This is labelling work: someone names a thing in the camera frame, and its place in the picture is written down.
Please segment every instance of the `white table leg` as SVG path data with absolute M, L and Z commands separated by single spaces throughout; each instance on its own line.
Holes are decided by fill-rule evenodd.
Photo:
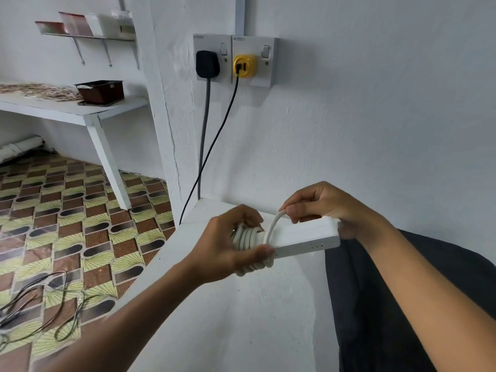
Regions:
M 117 202 L 119 203 L 121 209 L 130 209 L 131 202 L 129 200 L 129 196 L 127 195 L 124 182 L 122 181 L 121 174 L 117 169 L 117 164 L 115 164 L 110 146 L 108 145 L 109 142 L 107 141 L 105 132 L 100 124 L 100 119 L 98 116 L 92 115 L 92 121 L 92 126 L 87 125 L 88 132 L 90 133 L 90 137 L 95 145 L 96 152 L 100 158 L 100 162 L 102 162 L 102 166 L 107 174 L 110 185 L 114 190 Z

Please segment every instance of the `floor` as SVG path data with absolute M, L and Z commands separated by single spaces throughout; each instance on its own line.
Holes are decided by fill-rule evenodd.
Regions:
M 0 307 L 36 278 L 66 271 L 60 314 L 42 333 L 0 348 L 2 372 L 36 371 L 105 318 L 175 231 L 164 181 L 121 172 L 133 208 L 119 208 L 102 170 L 90 163 L 37 153 L 0 167 Z M 45 279 L 63 286 L 63 274 Z M 54 334 L 86 300 L 65 341 Z M 60 291 L 38 286 L 5 324 L 10 341 L 29 335 L 59 310 Z M 71 322 L 60 328 L 67 335 Z

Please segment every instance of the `power strip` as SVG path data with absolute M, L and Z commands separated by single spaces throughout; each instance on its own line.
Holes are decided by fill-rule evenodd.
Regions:
M 257 233 L 256 245 L 264 243 L 264 236 L 265 231 Z M 336 248 L 341 244 L 338 219 L 322 217 L 308 222 L 274 228 L 270 235 L 269 244 L 275 249 L 273 258 Z

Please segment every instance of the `hand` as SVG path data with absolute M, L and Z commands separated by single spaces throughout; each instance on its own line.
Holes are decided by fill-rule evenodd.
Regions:
M 239 223 L 259 227 L 261 215 L 251 207 L 239 205 L 212 218 L 193 250 L 184 259 L 195 271 L 200 284 L 226 278 L 236 270 L 259 263 L 274 254 L 269 245 L 258 245 L 252 250 L 238 251 L 233 247 L 231 233 Z
M 295 192 L 279 211 L 284 209 L 293 223 L 324 215 L 339 218 L 339 236 L 342 239 L 356 238 L 362 244 L 376 227 L 388 224 L 379 213 L 325 181 Z

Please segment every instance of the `black fabric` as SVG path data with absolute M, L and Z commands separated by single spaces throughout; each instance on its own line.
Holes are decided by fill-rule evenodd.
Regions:
M 448 280 L 496 319 L 496 267 L 454 244 L 401 231 Z M 430 372 L 422 344 L 367 252 L 356 240 L 326 250 L 342 372 Z

